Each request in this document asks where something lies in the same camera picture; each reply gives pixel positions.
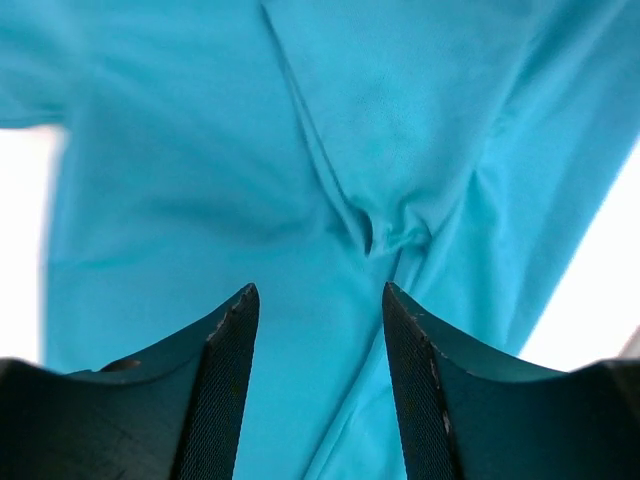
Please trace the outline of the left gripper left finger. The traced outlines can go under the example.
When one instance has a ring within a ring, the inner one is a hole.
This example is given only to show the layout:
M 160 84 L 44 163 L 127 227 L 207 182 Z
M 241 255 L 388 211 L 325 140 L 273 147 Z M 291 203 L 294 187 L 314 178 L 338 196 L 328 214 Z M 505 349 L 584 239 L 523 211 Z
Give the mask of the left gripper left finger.
M 1 362 L 5 479 L 229 479 L 260 299 L 247 285 L 204 318 L 98 370 Z

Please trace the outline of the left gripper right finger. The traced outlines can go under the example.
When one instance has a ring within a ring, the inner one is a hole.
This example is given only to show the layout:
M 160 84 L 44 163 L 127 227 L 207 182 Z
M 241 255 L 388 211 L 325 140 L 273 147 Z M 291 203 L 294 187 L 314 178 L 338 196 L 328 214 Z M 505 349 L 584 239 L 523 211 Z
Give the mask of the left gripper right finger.
M 639 363 L 564 373 L 484 344 L 395 284 L 384 337 L 411 479 L 635 479 Z

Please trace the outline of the teal t shirt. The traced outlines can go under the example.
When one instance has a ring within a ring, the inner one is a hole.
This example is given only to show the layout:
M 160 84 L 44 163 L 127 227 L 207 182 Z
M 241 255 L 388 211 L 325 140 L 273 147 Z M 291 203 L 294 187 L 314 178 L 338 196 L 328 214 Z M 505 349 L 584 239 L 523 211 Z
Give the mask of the teal t shirt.
M 394 282 L 510 354 L 639 134 L 635 1 L 5 1 L 1 124 L 68 133 L 44 362 L 261 296 L 238 479 L 405 475 Z

